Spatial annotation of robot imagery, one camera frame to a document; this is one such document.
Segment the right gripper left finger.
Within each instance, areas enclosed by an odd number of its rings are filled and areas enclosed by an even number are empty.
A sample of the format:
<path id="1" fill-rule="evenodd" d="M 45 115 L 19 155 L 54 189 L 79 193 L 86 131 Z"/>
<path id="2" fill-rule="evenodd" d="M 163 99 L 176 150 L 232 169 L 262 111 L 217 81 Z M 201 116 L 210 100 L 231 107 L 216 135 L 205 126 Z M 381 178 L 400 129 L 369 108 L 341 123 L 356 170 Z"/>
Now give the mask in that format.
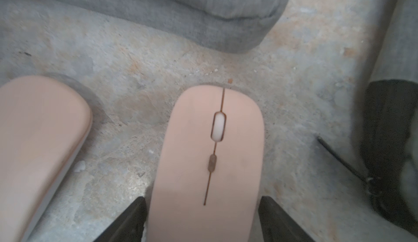
<path id="1" fill-rule="evenodd" d="M 140 242 L 147 216 L 145 198 L 137 197 L 94 242 Z"/>

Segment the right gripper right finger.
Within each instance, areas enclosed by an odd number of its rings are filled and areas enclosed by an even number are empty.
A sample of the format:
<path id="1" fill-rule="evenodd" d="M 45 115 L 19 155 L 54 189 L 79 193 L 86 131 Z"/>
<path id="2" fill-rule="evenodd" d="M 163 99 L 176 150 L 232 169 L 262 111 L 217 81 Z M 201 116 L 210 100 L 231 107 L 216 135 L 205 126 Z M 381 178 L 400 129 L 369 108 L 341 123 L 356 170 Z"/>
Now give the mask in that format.
<path id="1" fill-rule="evenodd" d="M 264 242 L 314 242 L 270 196 L 261 197 L 258 214 Z"/>

